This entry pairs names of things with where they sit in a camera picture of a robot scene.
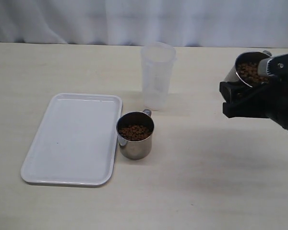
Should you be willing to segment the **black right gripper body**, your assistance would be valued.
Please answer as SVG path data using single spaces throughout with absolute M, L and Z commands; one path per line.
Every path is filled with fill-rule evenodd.
M 288 74 L 268 76 L 264 115 L 288 131 Z

